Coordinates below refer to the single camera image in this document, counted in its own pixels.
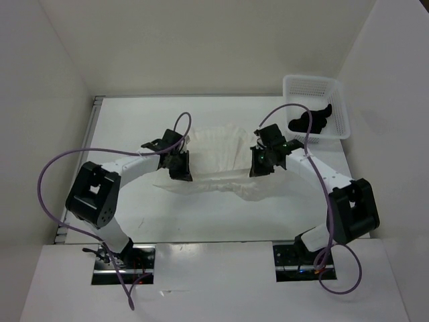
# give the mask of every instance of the white fabric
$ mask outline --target white fabric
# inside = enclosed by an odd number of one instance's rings
[[[269,197],[285,179],[283,170],[269,176],[249,178],[251,146],[256,136],[234,125],[191,129],[189,167],[192,182],[172,180],[168,170],[160,169],[155,186],[173,193],[189,195],[206,191],[232,191],[247,201]]]

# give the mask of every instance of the white panel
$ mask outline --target white panel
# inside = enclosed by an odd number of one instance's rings
[[[351,247],[364,275],[352,294],[326,293],[317,281],[275,282],[272,245],[162,245],[153,285],[133,291],[131,311],[119,285],[91,286],[94,257],[82,246],[45,246],[21,322],[150,321],[408,321],[383,244],[360,239]],[[355,282],[356,263],[332,250],[336,290]]]
[[[429,316],[429,14],[418,0],[379,0],[340,73],[345,144],[373,185],[383,237],[412,321]]]
[[[335,76],[373,0],[41,0],[92,94],[281,93]]]
[[[92,147],[135,151],[143,143],[162,136],[183,111],[192,115],[192,126],[232,123],[249,133],[282,97],[136,97],[105,99],[99,113]],[[286,112],[278,111],[267,125],[284,128]],[[186,128],[186,118],[179,131]],[[312,153],[335,170],[349,175],[339,140],[314,144]],[[88,160],[109,162],[120,156],[91,152]],[[272,197],[258,202],[218,191],[177,195],[153,186],[157,173],[134,180],[119,193],[115,214],[123,231],[135,242],[230,242],[294,239],[326,219],[323,194],[291,171]],[[85,226],[70,215],[70,222]],[[85,235],[69,231],[67,243],[91,243]]]
[[[36,197],[42,166],[81,144],[88,91],[37,0],[0,1],[0,311],[18,321],[53,225]],[[61,214],[76,157],[55,166],[44,191]]]

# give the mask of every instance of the cable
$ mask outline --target cable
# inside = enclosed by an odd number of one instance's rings
[[[177,118],[175,124],[174,124],[173,131],[176,131],[177,125],[179,124],[179,121],[183,117],[183,115],[190,116],[188,112],[183,112],[182,114],[180,114],[179,117]]]
[[[46,215],[55,223],[57,223],[59,226],[63,226],[66,227],[68,229],[77,231],[79,233],[83,233],[84,235],[90,236],[92,238],[95,238],[96,240],[98,240],[99,242],[101,242],[101,244],[103,245],[103,247],[106,249],[106,251],[109,253],[109,256],[112,259],[112,263],[113,263],[113,267],[115,268],[116,271],[116,275],[118,276],[119,282],[121,283],[121,286],[123,288],[123,290],[125,291],[125,294],[127,295],[128,298],[128,304],[129,307],[132,311],[134,311],[134,302],[133,299],[131,298],[131,290],[133,289],[133,287],[143,278],[145,277],[144,275],[141,276],[140,278],[138,278],[137,280],[134,281],[134,283],[131,285],[130,290],[127,289],[123,279],[122,279],[122,275],[119,272],[119,269],[116,265],[115,262],[115,258],[113,256],[112,251],[109,249],[109,247],[107,246],[107,244],[103,241],[103,239],[101,239],[99,236],[93,234],[93,233],[89,233],[85,230],[81,230],[79,228],[73,227],[67,223],[63,223],[61,220],[59,220],[58,218],[56,218],[53,214],[51,214],[51,212],[49,211],[49,209],[46,207],[45,202],[43,200],[43,196],[42,196],[42,181],[43,181],[43,177],[45,175],[45,172],[47,171],[47,169],[57,160],[69,155],[69,154],[73,154],[73,153],[77,153],[77,152],[85,152],[85,151],[93,151],[93,152],[108,152],[108,153],[116,153],[116,154],[122,154],[125,156],[155,156],[157,154],[163,154],[166,152],[169,152],[170,150],[173,150],[176,146],[178,146],[180,143],[182,143],[182,141],[185,140],[186,136],[188,135],[189,131],[190,131],[190,126],[192,124],[192,118],[190,116],[190,114],[188,112],[183,112],[182,114],[180,114],[179,118],[176,121],[176,124],[178,122],[178,120],[183,116],[183,115],[187,115],[189,118],[189,123],[188,123],[188,128],[185,131],[185,134],[182,136],[182,138],[180,140],[178,140],[175,144],[173,144],[172,146],[170,146],[169,148],[166,148],[164,150],[161,151],[157,151],[157,152],[149,152],[149,153],[135,153],[135,152],[125,152],[125,151],[119,151],[119,150],[112,150],[112,149],[104,149],[104,148],[81,148],[81,149],[74,149],[74,150],[69,150],[69,151],[65,151],[57,156],[55,156],[54,158],[52,158],[43,168],[42,171],[39,174],[39,179],[38,179],[38,185],[37,185],[37,192],[38,192],[38,200],[39,200],[39,204],[42,207],[43,211],[46,213]]]
[[[310,122],[308,123],[308,129],[306,132],[306,136],[304,138],[304,152],[308,157],[308,161],[311,164],[311,167],[313,167],[314,172],[317,175],[317,178],[320,182],[320,185],[322,186],[322,190],[323,190],[323,194],[324,194],[324,198],[326,200],[326,204],[328,207],[328,230],[329,230],[329,239],[328,239],[328,245],[326,245],[326,247],[319,252],[319,254],[317,254],[316,258],[314,259],[314,269],[315,270],[321,270],[326,266],[326,262],[328,261],[329,258],[329,254],[330,254],[330,250],[332,247],[334,247],[335,245],[333,245],[333,241],[334,241],[334,214],[332,212],[332,206],[330,204],[330,200],[329,200],[329,193],[328,193],[328,189],[323,181],[323,177],[319,172],[319,169],[317,169],[317,166],[315,165],[314,161],[312,160],[310,154],[308,153],[308,137],[310,135],[310,130],[312,127],[312,122],[313,122],[313,117],[311,114],[310,109],[307,106],[304,106],[302,104],[297,104],[297,103],[288,103],[288,104],[283,104],[279,107],[276,107],[275,109],[273,109],[271,112],[269,112],[269,114],[267,116],[265,116],[265,118],[262,120],[262,122],[259,124],[259,128],[267,121],[267,119],[273,115],[276,111],[278,111],[279,109],[282,109],[284,107],[290,107],[290,106],[298,106],[301,107],[303,109],[306,110],[306,112],[308,113],[308,117],[310,119]],[[336,245],[340,245],[343,247],[346,247],[346,249],[348,249],[350,251],[350,253],[352,253],[353,257],[356,259],[358,268],[359,268],[359,277],[355,283],[355,285],[353,285],[349,290],[345,290],[342,292],[338,292],[335,290],[330,290],[329,288],[327,288],[323,282],[322,282],[322,275],[324,274],[324,272],[319,273],[319,283],[320,285],[322,285],[322,287],[327,290],[328,292],[332,293],[332,294],[338,294],[338,295],[343,295],[343,294],[349,294],[350,292],[353,292],[361,283],[362,280],[362,265],[361,262],[359,261],[356,253],[354,253],[354,251],[347,245],[343,245],[343,244],[336,244]]]

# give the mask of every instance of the tabletop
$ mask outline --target tabletop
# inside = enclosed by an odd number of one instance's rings
[[[357,290],[338,296],[317,281],[276,282],[272,244],[158,244],[154,283],[133,291],[135,311],[119,285],[91,285],[94,256],[82,245],[44,246],[21,322],[50,321],[408,321],[383,242],[349,244],[363,267]],[[350,288],[357,265],[332,249],[334,290]]]
[[[162,136],[177,116],[188,111],[193,127],[233,124],[254,131],[259,122],[283,103],[282,97],[128,97],[104,98],[95,111],[87,145],[136,151],[143,143]],[[179,131],[186,128],[186,118]],[[266,125],[286,126],[280,110]],[[339,140],[309,145],[312,153],[335,170],[350,176]],[[118,155],[89,152],[85,160],[103,163]],[[155,173],[134,180],[119,193],[117,218],[123,231],[137,243],[232,242],[293,239],[325,221],[323,194],[291,172],[276,193],[258,202],[244,201],[233,193],[209,192],[177,195],[153,185]],[[72,214],[72,225],[87,229]],[[66,244],[94,242],[69,231]]]

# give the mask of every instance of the purple cable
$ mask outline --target purple cable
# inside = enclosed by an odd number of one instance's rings
[[[308,153],[308,137],[310,136],[310,130],[311,130],[312,123],[313,123],[313,117],[312,117],[312,114],[310,112],[310,109],[307,106],[304,106],[302,104],[297,104],[297,103],[283,104],[283,105],[281,105],[281,106],[276,107],[275,109],[273,109],[262,120],[262,122],[259,124],[259,127],[261,127],[267,121],[267,119],[271,115],[273,115],[276,111],[278,111],[279,109],[282,109],[284,107],[289,107],[289,106],[298,106],[298,107],[301,107],[301,108],[305,109],[306,112],[308,113],[308,118],[309,118],[310,121],[308,123],[308,129],[307,129],[307,132],[306,132],[306,136],[304,138],[304,151],[305,151],[305,154],[308,157],[308,161],[311,164],[311,167],[313,167],[313,170],[314,170],[314,172],[317,175],[317,178],[318,178],[318,180],[320,182],[320,185],[322,186],[324,198],[326,200],[326,205],[328,207],[328,222],[329,222],[329,227],[328,227],[328,230],[329,230],[328,245],[326,245],[326,247],[322,251],[320,251],[319,254],[317,254],[316,258],[314,259],[314,263],[313,263],[314,269],[315,270],[321,270],[321,269],[323,269],[326,266],[326,262],[328,261],[330,250],[331,250],[332,247],[334,247],[336,245],[340,245],[340,246],[346,247],[346,249],[348,249],[350,251],[350,253],[353,255],[353,257],[356,259],[357,266],[359,268],[359,277],[358,277],[355,285],[353,285],[349,290],[345,290],[345,291],[342,291],[342,292],[338,292],[338,291],[335,291],[335,290],[330,290],[322,282],[322,275],[326,271],[323,271],[323,272],[319,273],[319,283],[320,283],[320,285],[322,285],[322,287],[325,290],[327,290],[328,292],[330,292],[332,294],[337,294],[337,295],[349,294],[350,292],[353,292],[359,286],[359,284],[361,283],[361,280],[362,280],[362,265],[361,265],[361,262],[359,261],[357,255],[356,255],[356,253],[349,246],[342,245],[342,244],[333,245],[333,241],[334,241],[334,214],[332,212],[332,206],[331,206],[330,200],[329,200],[329,192],[328,192],[328,189],[327,189],[327,187],[326,187],[326,185],[325,185],[325,183],[323,181],[323,177],[322,177],[322,175],[319,172],[319,169],[317,169],[317,166],[315,165],[314,161],[312,160],[311,156]]]
[[[179,124],[180,119],[183,117],[183,115],[189,115],[188,112],[183,112],[182,114],[179,115],[179,117],[177,118],[174,127],[173,127],[173,131],[176,131],[177,125]]]
[[[188,123],[188,128],[185,131],[185,134],[182,136],[182,138],[177,141],[175,144],[173,144],[172,146],[170,146],[169,148],[166,148],[164,150],[161,151],[157,151],[157,152],[150,152],[150,153],[135,153],[135,152],[125,152],[125,151],[119,151],[119,150],[112,150],[112,149],[103,149],[103,148],[81,148],[81,149],[75,149],[75,150],[69,150],[69,151],[65,151],[59,155],[57,155],[56,157],[52,158],[43,168],[42,171],[40,172],[39,175],[39,179],[38,179],[38,186],[37,186],[37,192],[38,192],[38,200],[39,200],[39,204],[42,207],[43,211],[48,215],[48,217],[54,221],[55,223],[57,223],[59,226],[63,226],[66,227],[68,229],[77,231],[79,233],[83,233],[84,235],[90,236],[92,238],[95,238],[96,240],[98,240],[99,242],[102,243],[103,247],[106,249],[106,251],[109,253],[109,256],[112,259],[112,263],[113,263],[113,267],[115,268],[116,271],[116,275],[118,276],[119,282],[121,283],[121,286],[123,288],[123,290],[125,291],[125,294],[127,295],[128,298],[128,304],[129,307],[131,308],[131,310],[134,311],[134,302],[133,299],[131,298],[131,290],[133,289],[133,287],[143,278],[146,277],[147,275],[143,275],[140,276],[137,280],[134,281],[134,283],[131,285],[131,288],[129,290],[127,290],[127,287],[125,286],[125,283],[122,279],[121,273],[119,272],[119,269],[116,265],[116,262],[114,260],[114,256],[112,251],[109,249],[109,247],[107,246],[107,244],[97,235],[93,234],[93,233],[89,233],[85,230],[81,230],[79,228],[73,227],[67,223],[63,223],[61,220],[59,220],[58,218],[56,218],[53,214],[51,214],[51,212],[49,211],[49,209],[46,207],[45,202],[43,200],[42,197],[42,181],[43,181],[43,177],[45,175],[45,172],[47,171],[47,169],[58,159],[61,159],[64,156],[67,156],[69,154],[73,154],[73,153],[77,153],[77,152],[85,152],[85,151],[94,151],[94,152],[108,152],[108,153],[116,153],[116,154],[122,154],[125,156],[155,156],[157,154],[163,154],[166,152],[169,152],[170,150],[174,149],[176,146],[178,146],[179,144],[182,143],[182,141],[185,140],[186,136],[188,135],[189,131],[190,131],[190,126],[192,124],[192,118],[190,116],[190,114],[188,112],[183,112],[182,114],[180,114],[178,120],[183,116],[183,115],[187,115],[189,118],[189,123]]]

